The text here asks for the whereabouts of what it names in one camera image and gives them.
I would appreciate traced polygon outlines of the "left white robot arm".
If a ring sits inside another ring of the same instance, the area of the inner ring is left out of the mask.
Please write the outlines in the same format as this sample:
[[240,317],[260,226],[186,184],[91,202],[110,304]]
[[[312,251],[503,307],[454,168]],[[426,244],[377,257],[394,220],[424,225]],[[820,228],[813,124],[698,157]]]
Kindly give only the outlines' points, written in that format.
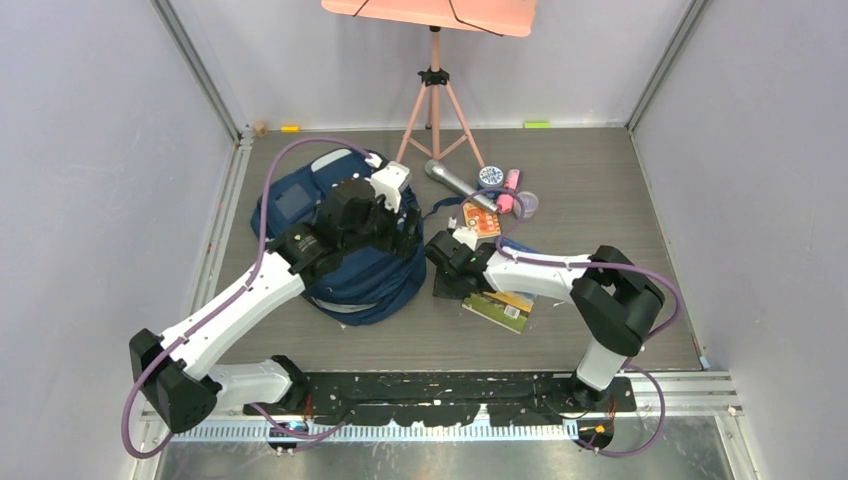
[[287,357],[221,365],[219,359],[272,311],[304,293],[345,259],[367,248],[408,259],[422,240],[421,210],[408,184],[345,179],[332,187],[313,219],[275,235],[249,270],[199,311],[129,342],[141,393],[171,432],[184,433],[216,410],[249,403],[298,412],[306,376]]

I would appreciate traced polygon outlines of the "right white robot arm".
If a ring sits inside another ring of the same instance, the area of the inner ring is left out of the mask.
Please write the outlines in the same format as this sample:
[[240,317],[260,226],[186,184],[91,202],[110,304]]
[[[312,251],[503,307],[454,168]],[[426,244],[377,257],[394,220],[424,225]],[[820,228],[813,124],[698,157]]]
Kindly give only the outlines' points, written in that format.
[[570,379],[570,396],[584,410],[610,398],[612,380],[639,353],[665,304],[645,271],[608,245],[591,255],[555,256],[497,242],[473,248],[457,232],[443,230],[424,253],[436,268],[437,285],[451,294],[517,292],[575,306],[591,333]]

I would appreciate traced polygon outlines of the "green yellow booklet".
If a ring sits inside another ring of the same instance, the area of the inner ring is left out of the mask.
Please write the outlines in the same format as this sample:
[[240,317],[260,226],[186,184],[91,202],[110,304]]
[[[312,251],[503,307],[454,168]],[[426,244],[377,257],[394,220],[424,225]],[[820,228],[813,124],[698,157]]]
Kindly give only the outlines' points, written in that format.
[[536,296],[525,292],[482,292],[466,297],[461,306],[513,333],[524,330]]

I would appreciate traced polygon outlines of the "navy blue student backpack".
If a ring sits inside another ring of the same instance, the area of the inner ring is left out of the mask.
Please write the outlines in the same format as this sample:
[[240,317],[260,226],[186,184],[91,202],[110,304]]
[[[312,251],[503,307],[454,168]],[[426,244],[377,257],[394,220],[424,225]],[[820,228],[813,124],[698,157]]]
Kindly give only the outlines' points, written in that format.
[[[422,212],[422,241],[410,257],[396,255],[396,234],[390,251],[366,247],[343,254],[324,244],[314,231],[318,207],[332,187],[347,179],[370,183],[373,170],[365,162],[370,152],[339,148],[270,182],[251,218],[254,233],[265,237],[268,250],[283,252],[296,243],[323,258],[323,264],[312,263],[303,270],[302,296],[350,326],[373,324],[395,314],[415,297],[426,278]],[[419,204],[408,186],[402,193],[397,229],[410,206]],[[303,236],[298,241],[297,233]]]

